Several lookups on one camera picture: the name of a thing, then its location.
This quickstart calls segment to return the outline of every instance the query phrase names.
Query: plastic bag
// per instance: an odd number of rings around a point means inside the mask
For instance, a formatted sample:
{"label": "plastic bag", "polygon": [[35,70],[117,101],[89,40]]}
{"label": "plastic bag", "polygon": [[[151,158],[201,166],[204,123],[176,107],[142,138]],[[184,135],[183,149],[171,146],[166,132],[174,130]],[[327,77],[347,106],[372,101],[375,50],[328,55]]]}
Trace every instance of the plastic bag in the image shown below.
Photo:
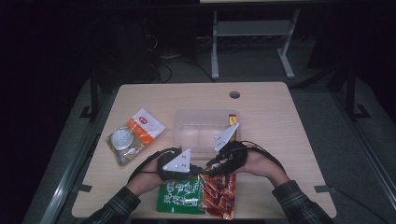
{"label": "plastic bag", "polygon": [[201,175],[201,178],[204,183],[200,209],[212,217],[233,219],[236,175]]}
{"label": "plastic bag", "polygon": [[107,138],[107,144],[121,166],[131,161],[165,127],[145,109],[140,109]]}

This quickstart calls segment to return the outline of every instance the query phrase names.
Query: hole in table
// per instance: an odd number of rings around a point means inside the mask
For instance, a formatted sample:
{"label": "hole in table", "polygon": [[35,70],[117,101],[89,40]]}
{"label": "hole in table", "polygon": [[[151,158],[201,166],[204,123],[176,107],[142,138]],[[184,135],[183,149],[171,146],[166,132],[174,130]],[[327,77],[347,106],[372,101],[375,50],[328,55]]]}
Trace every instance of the hole in table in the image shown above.
{"label": "hole in table", "polygon": [[239,91],[230,91],[230,97],[233,99],[238,99],[241,96],[241,93]]}

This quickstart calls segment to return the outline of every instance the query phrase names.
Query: plastic lid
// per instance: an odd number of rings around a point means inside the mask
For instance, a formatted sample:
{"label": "plastic lid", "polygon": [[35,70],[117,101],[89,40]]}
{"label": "plastic lid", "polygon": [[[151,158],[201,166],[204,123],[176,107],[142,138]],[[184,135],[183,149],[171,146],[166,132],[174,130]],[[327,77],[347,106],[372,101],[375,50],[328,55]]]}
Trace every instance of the plastic lid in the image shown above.
{"label": "plastic lid", "polygon": [[111,135],[111,143],[116,150],[124,150],[128,148],[134,141],[134,135],[129,129],[117,129]]}

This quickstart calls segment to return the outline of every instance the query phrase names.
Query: wooden table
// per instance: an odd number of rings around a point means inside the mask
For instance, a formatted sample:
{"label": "wooden table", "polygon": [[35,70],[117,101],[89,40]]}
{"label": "wooden table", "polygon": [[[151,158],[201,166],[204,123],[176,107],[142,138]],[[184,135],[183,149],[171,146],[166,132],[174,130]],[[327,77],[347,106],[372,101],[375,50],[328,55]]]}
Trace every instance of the wooden table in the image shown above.
{"label": "wooden table", "polygon": [[[231,91],[238,91],[240,97],[231,98]],[[83,181],[83,185],[92,186],[92,189],[90,192],[78,193],[73,215],[87,217],[100,209],[126,184],[129,175],[147,156],[158,150],[177,147],[172,138],[172,126],[176,111],[185,107],[237,110],[241,140],[255,142],[272,153],[284,165],[289,177],[299,183],[302,191],[331,217],[335,217],[336,211],[329,192],[316,193],[314,189],[314,186],[323,186],[325,182],[289,90],[281,82],[122,86]],[[158,119],[165,130],[133,161],[120,167],[106,144],[106,138],[140,108],[145,108]],[[194,157],[191,163],[206,161],[206,158]],[[272,189],[271,183],[265,178],[237,175],[234,218],[284,218],[283,211],[271,193]],[[142,203],[133,211],[132,217],[210,218],[206,215],[158,213],[157,195],[158,189],[142,195]]]}

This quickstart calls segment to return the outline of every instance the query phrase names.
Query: plaid sleeve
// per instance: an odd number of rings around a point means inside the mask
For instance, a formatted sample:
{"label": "plaid sleeve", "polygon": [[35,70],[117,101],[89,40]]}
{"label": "plaid sleeve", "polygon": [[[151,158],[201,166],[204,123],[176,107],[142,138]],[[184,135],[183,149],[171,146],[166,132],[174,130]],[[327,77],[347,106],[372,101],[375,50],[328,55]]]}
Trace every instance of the plaid sleeve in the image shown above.
{"label": "plaid sleeve", "polygon": [[294,180],[278,186],[273,190],[273,194],[289,223],[333,223],[317,203],[309,200]]}
{"label": "plaid sleeve", "polygon": [[140,200],[124,187],[82,223],[124,223],[139,204]]}

